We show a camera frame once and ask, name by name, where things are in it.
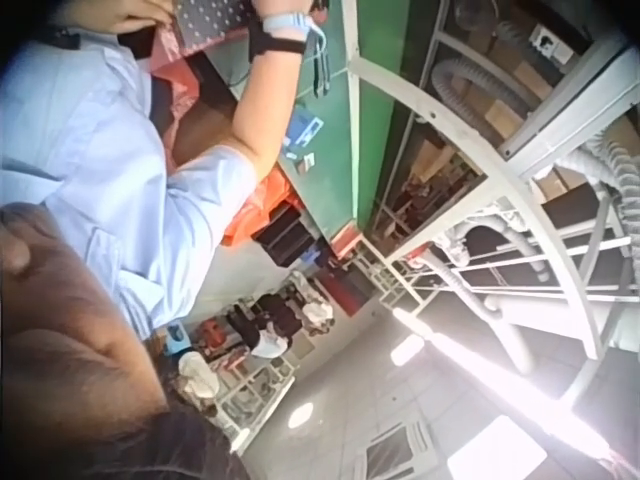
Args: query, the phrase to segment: white shirt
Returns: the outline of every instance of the white shirt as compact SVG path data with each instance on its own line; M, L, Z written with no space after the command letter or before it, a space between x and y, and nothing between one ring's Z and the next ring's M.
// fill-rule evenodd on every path
M302 307L302 313L312 324L321 327L327 320L333 318L333 307L326 302L310 302Z
M113 36L28 46L0 108L0 205L44 204L140 339L187 315L256 186L249 161L214 147L167 177L151 77Z
M180 357L178 372L187 379L185 391L198 398L212 399L220 391L218 375L211 371L198 352L185 353Z
M251 350L251 355L262 358L278 358L286 351L287 341L284 338L266 330L260 330L260 341Z

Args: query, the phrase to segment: air vent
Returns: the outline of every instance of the air vent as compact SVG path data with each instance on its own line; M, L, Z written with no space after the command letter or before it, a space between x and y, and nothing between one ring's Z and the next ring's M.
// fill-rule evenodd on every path
M354 480L412 480L438 465L426 425L419 415L374 436L356 458Z

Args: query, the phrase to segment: ceiling light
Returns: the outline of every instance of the ceiling light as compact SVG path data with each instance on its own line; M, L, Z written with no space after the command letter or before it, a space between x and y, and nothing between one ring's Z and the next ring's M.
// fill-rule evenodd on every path
M547 397L524 378L488 361L446 335L434 334L414 315L400 309L394 309L393 314L414 333L431 340L434 347L536 422L549 435L592 458L610 457L607 441L561 402Z
M305 403L301 407L296 408L289 417L289 428L298 428L300 425L311 418L312 413L313 403Z
M391 351L391 361L396 367L401 367L411 360L424 347L424 340L412 333Z
M496 418L447 466L454 480L524 480L547 458L547 452L509 417Z

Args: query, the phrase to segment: light blue wristband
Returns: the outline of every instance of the light blue wristband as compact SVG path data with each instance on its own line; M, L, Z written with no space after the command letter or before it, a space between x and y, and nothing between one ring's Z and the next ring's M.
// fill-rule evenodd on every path
M318 27L309 15L304 13L283 13L281 15L272 15L266 17L262 21L262 30L265 33L272 34L283 28L293 28L299 30L309 36L309 32L313 30L320 38L320 52L323 52L327 46L327 37L320 27Z

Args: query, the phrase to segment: polka dot fabric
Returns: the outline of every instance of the polka dot fabric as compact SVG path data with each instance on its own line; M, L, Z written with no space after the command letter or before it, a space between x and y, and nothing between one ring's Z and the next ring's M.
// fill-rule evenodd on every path
M200 50L246 29L256 13L251 0L179 0L177 35L185 50Z

